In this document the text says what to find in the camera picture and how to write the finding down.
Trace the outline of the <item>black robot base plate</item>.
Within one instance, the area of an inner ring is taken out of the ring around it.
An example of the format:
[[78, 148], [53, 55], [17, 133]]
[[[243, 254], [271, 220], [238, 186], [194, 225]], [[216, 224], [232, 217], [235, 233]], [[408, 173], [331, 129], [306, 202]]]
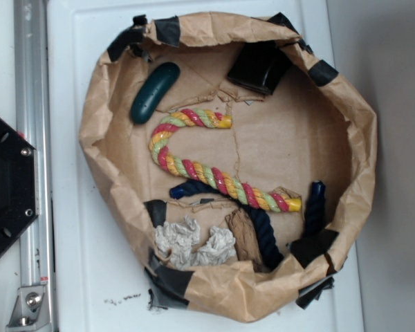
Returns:
[[35, 148], [0, 118], [0, 258], [36, 217]]

